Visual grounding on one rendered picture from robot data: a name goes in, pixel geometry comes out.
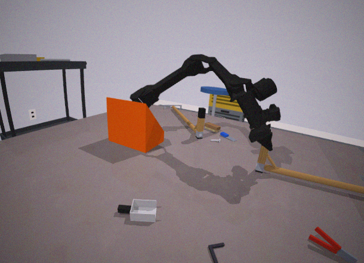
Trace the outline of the dark grey l-shaped bar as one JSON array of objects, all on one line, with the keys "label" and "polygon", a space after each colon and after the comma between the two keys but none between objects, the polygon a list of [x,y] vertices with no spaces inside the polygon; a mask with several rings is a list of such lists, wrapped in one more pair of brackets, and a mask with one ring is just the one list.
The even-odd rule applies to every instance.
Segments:
[{"label": "dark grey l-shaped bar", "polygon": [[224,243],[217,243],[217,244],[213,244],[213,245],[208,245],[208,248],[209,248],[209,251],[210,251],[210,254],[212,256],[212,259],[214,261],[214,263],[218,263],[217,261],[217,258],[216,258],[216,255],[214,253],[214,248],[218,248],[218,247],[224,247]]}]

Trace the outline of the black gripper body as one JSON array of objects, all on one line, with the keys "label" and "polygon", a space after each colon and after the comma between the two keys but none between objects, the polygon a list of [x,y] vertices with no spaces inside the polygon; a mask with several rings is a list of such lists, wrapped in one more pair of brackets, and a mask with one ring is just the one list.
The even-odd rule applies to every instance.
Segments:
[{"label": "black gripper body", "polygon": [[251,143],[254,143],[255,141],[265,138],[271,134],[269,126],[264,124],[267,121],[261,120],[262,112],[263,111],[259,104],[243,112],[244,118],[246,118],[250,124],[251,132],[249,135],[249,140]]}]

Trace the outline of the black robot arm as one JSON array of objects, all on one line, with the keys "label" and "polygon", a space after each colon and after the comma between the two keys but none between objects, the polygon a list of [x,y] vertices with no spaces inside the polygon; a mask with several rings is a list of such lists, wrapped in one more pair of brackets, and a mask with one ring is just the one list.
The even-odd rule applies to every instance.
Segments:
[{"label": "black robot arm", "polygon": [[[208,63],[209,67],[203,66]],[[272,79],[262,78],[256,83],[252,83],[251,79],[240,78],[235,74],[231,74],[215,57],[208,57],[202,54],[193,54],[186,59],[183,65],[169,74],[167,77],[154,85],[146,85],[130,96],[134,102],[144,103],[148,107],[153,105],[159,99],[159,95],[177,82],[188,76],[204,74],[213,71],[218,78],[224,83],[229,96],[230,102],[236,100],[242,111],[249,110],[256,106],[257,100],[264,101],[266,98],[277,93],[277,88]],[[243,85],[246,86],[246,92]],[[141,101],[140,101],[141,100]],[[269,109],[262,110],[261,120],[267,122],[280,120],[280,108],[275,104],[271,104]]]}]

